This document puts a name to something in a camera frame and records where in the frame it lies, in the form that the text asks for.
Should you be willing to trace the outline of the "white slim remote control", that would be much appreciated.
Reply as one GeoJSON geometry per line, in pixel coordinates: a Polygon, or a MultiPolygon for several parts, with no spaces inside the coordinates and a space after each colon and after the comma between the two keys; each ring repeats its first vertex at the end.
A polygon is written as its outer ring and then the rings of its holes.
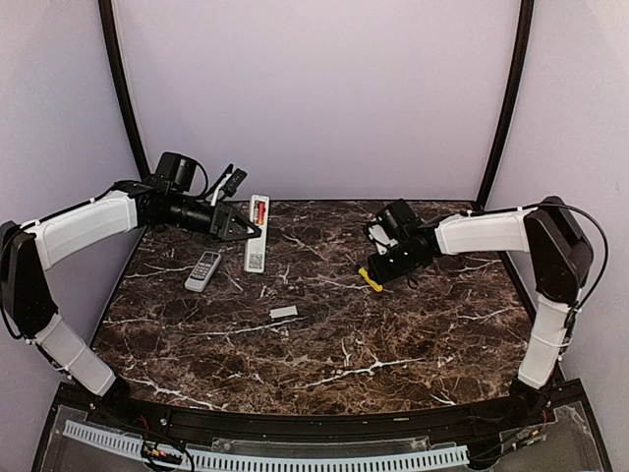
{"type": "Polygon", "coordinates": [[[244,270],[250,273],[263,273],[265,267],[267,227],[270,198],[253,194],[250,198],[249,218],[254,228],[249,232],[253,238],[247,241],[244,270]]]}

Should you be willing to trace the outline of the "yellow handled screwdriver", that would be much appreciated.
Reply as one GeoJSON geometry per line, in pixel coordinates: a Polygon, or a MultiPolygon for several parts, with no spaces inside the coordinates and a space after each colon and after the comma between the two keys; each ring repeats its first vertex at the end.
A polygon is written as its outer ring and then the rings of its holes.
{"type": "Polygon", "coordinates": [[[383,287],[381,284],[374,281],[370,276],[368,271],[364,267],[358,268],[358,274],[364,279],[364,281],[373,289],[375,292],[382,292],[383,287]]]}

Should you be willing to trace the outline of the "white battery cover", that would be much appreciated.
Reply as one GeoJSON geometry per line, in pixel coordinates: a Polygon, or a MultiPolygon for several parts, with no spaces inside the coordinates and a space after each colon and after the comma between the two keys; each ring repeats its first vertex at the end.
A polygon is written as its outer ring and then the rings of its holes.
{"type": "Polygon", "coordinates": [[[273,309],[269,312],[269,316],[273,320],[288,318],[298,315],[298,309],[295,305],[273,309]]]}

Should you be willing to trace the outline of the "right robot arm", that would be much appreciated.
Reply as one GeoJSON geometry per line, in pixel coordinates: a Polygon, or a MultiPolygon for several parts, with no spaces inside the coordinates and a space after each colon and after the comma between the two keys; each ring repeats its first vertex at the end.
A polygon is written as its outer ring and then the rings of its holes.
{"type": "Polygon", "coordinates": [[[573,326],[597,288],[588,280],[594,248],[576,220],[580,210],[559,197],[498,210],[464,210],[424,221],[399,199],[365,226],[376,251],[361,272],[376,291],[434,259],[476,252],[530,256],[538,307],[517,380],[542,389],[572,337],[573,326]]]}

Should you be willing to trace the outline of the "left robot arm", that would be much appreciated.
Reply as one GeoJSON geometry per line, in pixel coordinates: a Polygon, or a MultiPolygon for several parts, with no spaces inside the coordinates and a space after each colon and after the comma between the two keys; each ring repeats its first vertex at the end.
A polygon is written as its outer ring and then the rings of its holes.
{"type": "Polygon", "coordinates": [[[228,165],[215,183],[191,195],[200,168],[190,157],[165,152],[156,171],[141,181],[117,181],[88,201],[1,226],[1,315],[9,333],[100,398],[101,414],[118,429],[139,420],[138,405],[128,399],[130,387],[63,320],[45,273],[83,249],[145,226],[175,226],[221,242],[259,237],[260,228],[226,201],[246,172],[228,165]]]}

